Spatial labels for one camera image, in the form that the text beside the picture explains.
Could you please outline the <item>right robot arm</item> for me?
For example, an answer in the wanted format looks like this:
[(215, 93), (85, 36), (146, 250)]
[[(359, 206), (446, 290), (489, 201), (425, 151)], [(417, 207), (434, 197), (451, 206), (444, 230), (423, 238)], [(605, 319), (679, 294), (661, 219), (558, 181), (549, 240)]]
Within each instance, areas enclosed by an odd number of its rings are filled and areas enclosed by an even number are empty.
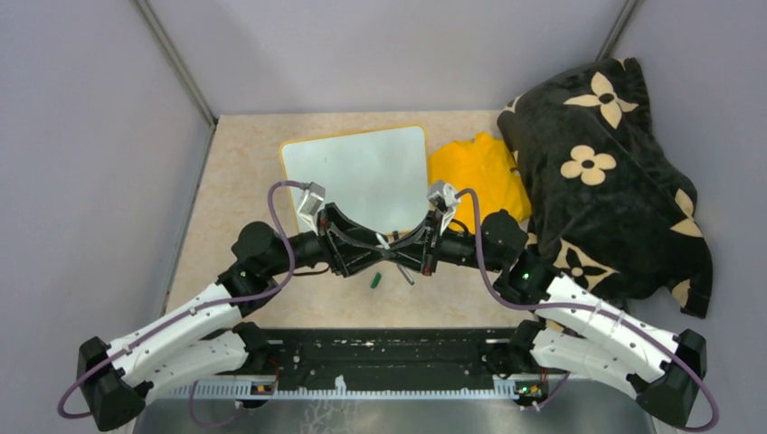
[(509, 348), (521, 373), (538, 366), (587, 375), (632, 398), (646, 413), (687, 432), (715, 427), (720, 409), (705, 385), (706, 340), (692, 329), (674, 334), (593, 295), (527, 250), (527, 235), (507, 212), (493, 212), (472, 235), (449, 231), (429, 214), (396, 241), (377, 233), (385, 259), (427, 274), (437, 262), (479, 270), (490, 296), (564, 327), (545, 326)]

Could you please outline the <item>black floral blanket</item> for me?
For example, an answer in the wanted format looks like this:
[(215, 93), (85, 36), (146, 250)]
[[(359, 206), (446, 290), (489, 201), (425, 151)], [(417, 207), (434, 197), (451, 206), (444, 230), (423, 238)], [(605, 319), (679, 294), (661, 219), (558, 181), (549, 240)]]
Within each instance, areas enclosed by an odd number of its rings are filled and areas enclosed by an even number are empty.
[(531, 203), (535, 254), (597, 297), (665, 288), (684, 314), (707, 316), (713, 261), (697, 190), (654, 136), (636, 59), (562, 72), (510, 101), (497, 127)]

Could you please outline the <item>green whiteboard marker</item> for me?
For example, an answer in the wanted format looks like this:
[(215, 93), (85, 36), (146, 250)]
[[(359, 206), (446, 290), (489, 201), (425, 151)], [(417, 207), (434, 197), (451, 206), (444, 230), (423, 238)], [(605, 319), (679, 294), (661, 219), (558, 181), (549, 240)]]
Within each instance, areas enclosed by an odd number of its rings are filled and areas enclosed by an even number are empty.
[[(391, 245), (388, 242), (388, 238), (385, 235), (383, 235), (380, 232), (377, 232), (375, 234), (375, 237), (378, 240), (379, 245), (383, 250), (386, 250), (389, 252), (392, 251)], [(391, 258), (389, 258), (389, 261), (395, 264), (396, 268), (398, 269), (402, 277), (405, 279), (407, 284), (413, 287), (415, 285), (415, 280), (410, 274), (410, 272), (404, 267), (404, 265), (398, 262), (397, 259), (394, 257), (394, 255), (391, 255)]]

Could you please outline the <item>yellow-framed whiteboard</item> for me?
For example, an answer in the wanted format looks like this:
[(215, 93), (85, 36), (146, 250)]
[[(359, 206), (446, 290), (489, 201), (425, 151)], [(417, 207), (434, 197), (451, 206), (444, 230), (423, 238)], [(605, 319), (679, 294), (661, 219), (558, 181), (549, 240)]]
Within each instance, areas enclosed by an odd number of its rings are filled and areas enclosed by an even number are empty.
[(326, 189), (350, 220), (384, 234), (415, 228), (429, 210), (427, 139), (418, 124), (291, 140), (285, 177)]

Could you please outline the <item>yellow folded cloth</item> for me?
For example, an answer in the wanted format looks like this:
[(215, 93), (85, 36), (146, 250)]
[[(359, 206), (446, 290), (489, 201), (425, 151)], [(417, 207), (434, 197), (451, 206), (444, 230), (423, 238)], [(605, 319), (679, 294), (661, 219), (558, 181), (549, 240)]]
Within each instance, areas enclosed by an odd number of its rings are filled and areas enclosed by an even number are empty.
[(487, 132), (442, 146), (428, 157), (427, 167), (430, 184), (443, 181), (459, 191), (473, 189), (483, 218), (500, 210), (519, 222), (532, 215), (516, 160), (502, 139)]

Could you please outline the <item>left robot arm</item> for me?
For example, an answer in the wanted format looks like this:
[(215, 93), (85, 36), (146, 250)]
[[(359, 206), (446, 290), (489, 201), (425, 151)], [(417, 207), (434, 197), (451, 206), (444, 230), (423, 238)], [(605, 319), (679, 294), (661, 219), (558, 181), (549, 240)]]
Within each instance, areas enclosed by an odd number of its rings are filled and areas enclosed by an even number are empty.
[(271, 350), (243, 337), (241, 320), (263, 307), (296, 269), (324, 262), (350, 273), (357, 250), (378, 251), (385, 233), (349, 221), (333, 204), (314, 217), (316, 227), (287, 237), (278, 221), (246, 225), (232, 245), (236, 261), (214, 283), (150, 325), (109, 343), (97, 336), (79, 348), (77, 380), (87, 416), (101, 432), (136, 418), (171, 382), (201, 378), (222, 368), (264, 372)]

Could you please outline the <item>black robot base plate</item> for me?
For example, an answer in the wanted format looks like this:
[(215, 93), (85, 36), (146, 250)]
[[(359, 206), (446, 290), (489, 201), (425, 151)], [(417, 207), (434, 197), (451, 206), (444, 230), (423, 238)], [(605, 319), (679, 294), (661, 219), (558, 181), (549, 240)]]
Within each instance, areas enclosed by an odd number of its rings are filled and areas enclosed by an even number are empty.
[(266, 400), (500, 399), (527, 410), (559, 390), (514, 327), (262, 329), (245, 340), (254, 353), (219, 376), (260, 376), (251, 393)]

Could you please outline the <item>green marker cap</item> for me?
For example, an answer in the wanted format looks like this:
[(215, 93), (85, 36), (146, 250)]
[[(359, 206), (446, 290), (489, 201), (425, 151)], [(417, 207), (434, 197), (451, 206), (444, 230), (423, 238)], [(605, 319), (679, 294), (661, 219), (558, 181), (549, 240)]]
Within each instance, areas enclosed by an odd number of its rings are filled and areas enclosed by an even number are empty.
[(370, 283), (370, 288), (377, 288), (380, 285), (382, 278), (383, 275), (380, 272), (376, 272), (373, 280)]

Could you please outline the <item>aluminium rail frame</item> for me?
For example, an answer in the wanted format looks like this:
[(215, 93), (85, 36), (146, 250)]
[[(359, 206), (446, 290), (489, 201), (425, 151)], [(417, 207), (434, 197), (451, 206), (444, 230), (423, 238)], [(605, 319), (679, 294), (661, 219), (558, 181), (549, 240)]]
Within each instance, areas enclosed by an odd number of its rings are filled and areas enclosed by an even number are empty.
[(275, 400), (481, 400), (542, 403), (554, 391), (521, 367), (506, 339), (389, 340), (379, 354), (354, 347), (312, 346), (295, 368), (278, 367), (272, 380), (223, 376), (173, 390), (173, 397)]

